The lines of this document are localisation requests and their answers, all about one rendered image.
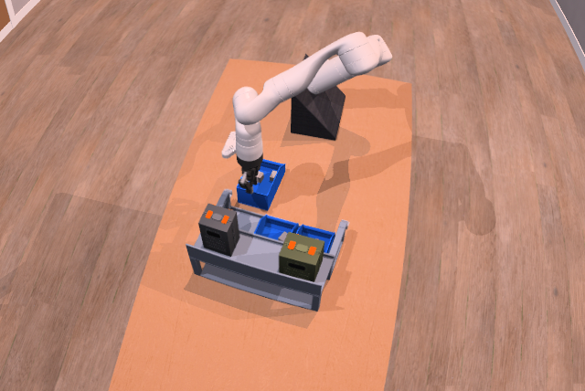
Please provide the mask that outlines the dark grey tool case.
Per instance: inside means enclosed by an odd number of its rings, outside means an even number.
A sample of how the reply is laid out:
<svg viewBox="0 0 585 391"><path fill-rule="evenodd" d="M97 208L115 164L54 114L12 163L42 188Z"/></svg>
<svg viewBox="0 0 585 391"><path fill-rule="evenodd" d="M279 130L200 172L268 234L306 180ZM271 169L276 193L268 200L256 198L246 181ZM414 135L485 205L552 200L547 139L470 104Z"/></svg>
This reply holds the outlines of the dark grey tool case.
<svg viewBox="0 0 585 391"><path fill-rule="evenodd" d="M232 256L239 241L236 211L207 204L198 226L204 248Z"/></svg>

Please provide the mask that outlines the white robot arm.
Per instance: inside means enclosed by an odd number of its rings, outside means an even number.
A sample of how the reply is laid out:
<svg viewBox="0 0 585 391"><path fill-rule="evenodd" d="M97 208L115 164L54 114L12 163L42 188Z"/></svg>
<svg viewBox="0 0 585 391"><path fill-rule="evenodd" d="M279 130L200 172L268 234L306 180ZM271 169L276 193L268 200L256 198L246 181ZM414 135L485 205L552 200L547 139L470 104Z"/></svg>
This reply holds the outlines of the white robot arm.
<svg viewBox="0 0 585 391"><path fill-rule="evenodd" d="M335 54L337 57L328 60ZM260 121L280 103L306 89L317 95L391 60L392 55L381 36L366 37L356 32L268 79L260 95L251 87L240 88L232 100L236 129L229 134L222 157L229 159L236 153L243 161L259 159L263 153Z"/></svg>

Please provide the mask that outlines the blue bin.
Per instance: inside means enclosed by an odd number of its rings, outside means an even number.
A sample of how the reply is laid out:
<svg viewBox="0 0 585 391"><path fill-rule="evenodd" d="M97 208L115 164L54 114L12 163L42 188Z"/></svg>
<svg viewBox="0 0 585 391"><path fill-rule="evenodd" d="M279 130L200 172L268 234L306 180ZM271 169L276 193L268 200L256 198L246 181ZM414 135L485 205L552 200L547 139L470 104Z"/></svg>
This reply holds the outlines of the blue bin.
<svg viewBox="0 0 585 391"><path fill-rule="evenodd" d="M335 239L335 232L322 230L316 227L309 227L302 224L296 234L306 236L309 238L321 239L324 241L324 252L329 253ZM333 236L332 236L333 235ZM330 240L330 241L329 241Z"/></svg>
<svg viewBox="0 0 585 391"><path fill-rule="evenodd" d="M270 181L272 170L277 171L277 174L273 181ZM268 211L284 176L285 164L263 159L259 171L264 173L264 178L261 183L253 185L252 195L247 194L246 189L241 188L239 184L237 185L238 203Z"/></svg>
<svg viewBox="0 0 585 391"><path fill-rule="evenodd" d="M284 231L286 233L292 231L292 233L296 234L298 228L299 223L265 215L260 219L254 234L278 240L278 237Z"/></svg>

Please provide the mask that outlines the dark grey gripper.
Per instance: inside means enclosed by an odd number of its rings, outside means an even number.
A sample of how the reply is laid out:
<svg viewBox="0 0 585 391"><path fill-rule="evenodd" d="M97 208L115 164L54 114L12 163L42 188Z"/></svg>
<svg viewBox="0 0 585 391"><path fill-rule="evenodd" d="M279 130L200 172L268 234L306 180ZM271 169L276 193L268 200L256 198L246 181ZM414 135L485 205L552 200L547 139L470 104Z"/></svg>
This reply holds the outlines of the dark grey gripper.
<svg viewBox="0 0 585 391"><path fill-rule="evenodd" d="M253 185L257 185L258 183L257 175L259 174L259 170L261 169L262 161L263 153L259 159L250 162L243 161L239 159L237 156L237 162L241 166L242 171L242 179L239 179L238 183L241 188L248 189L246 190L246 193L253 194Z"/></svg>

